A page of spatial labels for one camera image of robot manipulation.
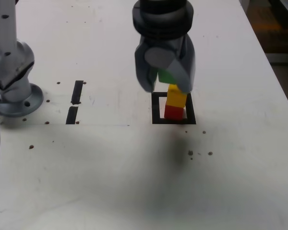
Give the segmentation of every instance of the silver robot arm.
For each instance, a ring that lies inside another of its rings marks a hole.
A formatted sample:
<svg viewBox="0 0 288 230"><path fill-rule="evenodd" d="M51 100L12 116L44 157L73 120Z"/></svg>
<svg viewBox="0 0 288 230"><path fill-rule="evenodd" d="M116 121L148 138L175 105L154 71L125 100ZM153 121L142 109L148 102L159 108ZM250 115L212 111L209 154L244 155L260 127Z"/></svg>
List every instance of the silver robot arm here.
<svg viewBox="0 0 288 230"><path fill-rule="evenodd" d="M41 89L30 84L32 49L17 40L15 5L0 0L0 115L18 117L35 111L43 102Z"/></svg>

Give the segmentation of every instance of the black line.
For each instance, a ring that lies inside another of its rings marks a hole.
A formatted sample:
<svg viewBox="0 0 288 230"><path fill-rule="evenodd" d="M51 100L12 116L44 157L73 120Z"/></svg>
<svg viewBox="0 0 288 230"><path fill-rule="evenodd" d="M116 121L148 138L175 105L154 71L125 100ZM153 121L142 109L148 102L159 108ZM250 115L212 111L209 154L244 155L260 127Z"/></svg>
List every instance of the black line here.
<svg viewBox="0 0 288 230"><path fill-rule="evenodd" d="M190 125L196 125L193 102L192 102L192 97L190 93L187 96L186 114L187 114L187 118L188 118Z"/></svg>
<svg viewBox="0 0 288 230"><path fill-rule="evenodd" d="M75 87L73 88L73 93L72 93L72 104L80 104L80 97L81 97L81 92L82 92L82 87L83 87L83 80L77 80L75 82Z"/></svg>
<svg viewBox="0 0 288 230"><path fill-rule="evenodd" d="M77 117L78 107L71 106L68 110L66 124L67 125L74 125L76 124L76 117Z"/></svg>
<svg viewBox="0 0 288 230"><path fill-rule="evenodd" d="M159 97L160 97L160 93L158 93L158 92L153 92L152 93L152 116L153 116L152 118L153 118L153 124L154 124L154 122L157 122L160 119Z"/></svg>

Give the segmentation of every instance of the dark floor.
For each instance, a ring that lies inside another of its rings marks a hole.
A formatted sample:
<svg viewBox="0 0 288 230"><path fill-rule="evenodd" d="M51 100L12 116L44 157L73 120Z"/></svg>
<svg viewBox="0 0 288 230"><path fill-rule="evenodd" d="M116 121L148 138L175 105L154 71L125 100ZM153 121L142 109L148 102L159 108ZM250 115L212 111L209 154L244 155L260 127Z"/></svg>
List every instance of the dark floor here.
<svg viewBox="0 0 288 230"><path fill-rule="evenodd" d="M271 5L268 0L251 0L249 10L251 7L269 7L269 6ZM272 68L288 99L288 66L272 65Z"/></svg>

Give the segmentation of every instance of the table surface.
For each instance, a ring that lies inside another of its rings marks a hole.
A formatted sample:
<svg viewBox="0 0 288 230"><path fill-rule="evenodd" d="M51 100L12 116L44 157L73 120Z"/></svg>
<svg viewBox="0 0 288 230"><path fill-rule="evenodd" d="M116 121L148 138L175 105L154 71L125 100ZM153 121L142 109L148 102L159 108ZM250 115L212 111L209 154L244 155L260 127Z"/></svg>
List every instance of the table surface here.
<svg viewBox="0 0 288 230"><path fill-rule="evenodd" d="M17 4L50 102L0 119L0 230L288 230L288 101L239 1L191 2L187 126L152 124L134 0ZM76 80L80 124L66 125Z"/></svg>

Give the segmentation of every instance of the stacked blocks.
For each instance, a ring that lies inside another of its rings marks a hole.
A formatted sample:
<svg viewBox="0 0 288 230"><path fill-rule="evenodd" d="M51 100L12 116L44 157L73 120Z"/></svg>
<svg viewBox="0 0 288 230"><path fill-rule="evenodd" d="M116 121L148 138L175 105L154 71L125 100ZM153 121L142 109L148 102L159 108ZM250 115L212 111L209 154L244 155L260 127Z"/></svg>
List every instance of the stacked blocks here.
<svg viewBox="0 0 288 230"><path fill-rule="evenodd" d="M181 121L183 119L183 111L186 102L187 95L182 93L177 85L169 85L164 118Z"/></svg>

